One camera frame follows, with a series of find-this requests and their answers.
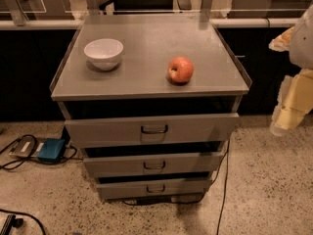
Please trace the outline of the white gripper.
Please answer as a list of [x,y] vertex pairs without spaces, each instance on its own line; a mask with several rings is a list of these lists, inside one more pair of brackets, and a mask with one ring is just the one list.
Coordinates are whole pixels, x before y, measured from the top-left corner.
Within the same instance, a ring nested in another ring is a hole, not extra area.
[[[294,27],[272,39],[269,48],[277,52],[289,51]],[[313,109],[313,70],[302,69],[296,76],[286,75],[281,84],[280,105],[274,108],[270,131],[285,136],[295,130],[306,114]]]

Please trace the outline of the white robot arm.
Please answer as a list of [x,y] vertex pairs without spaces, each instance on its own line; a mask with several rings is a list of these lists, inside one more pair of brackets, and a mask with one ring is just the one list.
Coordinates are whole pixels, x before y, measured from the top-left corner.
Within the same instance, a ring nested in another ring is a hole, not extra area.
[[296,129],[313,110],[313,5],[295,26],[273,39],[269,48],[288,51],[291,63],[300,68],[297,75],[286,75],[282,81],[278,105],[272,115],[271,133],[284,136]]

